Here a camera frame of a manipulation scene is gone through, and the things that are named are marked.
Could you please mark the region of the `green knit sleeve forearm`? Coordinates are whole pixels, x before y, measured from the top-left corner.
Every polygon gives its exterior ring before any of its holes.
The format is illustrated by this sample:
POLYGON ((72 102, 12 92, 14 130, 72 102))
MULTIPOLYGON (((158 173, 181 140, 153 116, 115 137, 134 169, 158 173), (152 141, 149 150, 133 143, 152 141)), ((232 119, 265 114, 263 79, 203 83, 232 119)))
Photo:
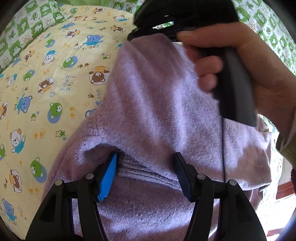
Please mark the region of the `green knit sleeve forearm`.
POLYGON ((292 167, 296 167, 296 135, 295 135, 295 118, 292 123, 292 128, 287 138, 283 138, 281 133, 276 142, 277 151, 287 159, 292 167))

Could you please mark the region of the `right hand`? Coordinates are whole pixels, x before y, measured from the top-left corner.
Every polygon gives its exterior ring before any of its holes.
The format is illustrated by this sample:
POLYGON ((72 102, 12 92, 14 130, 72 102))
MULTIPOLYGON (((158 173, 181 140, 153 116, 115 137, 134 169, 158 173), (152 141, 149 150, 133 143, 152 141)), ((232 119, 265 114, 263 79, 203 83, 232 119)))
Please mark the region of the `right hand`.
POLYGON ((253 79, 255 106, 287 138, 295 117, 295 75, 247 25, 217 24, 178 33, 189 59, 195 64, 198 87, 210 93, 223 68, 217 56, 204 57, 199 48, 233 47, 253 79))

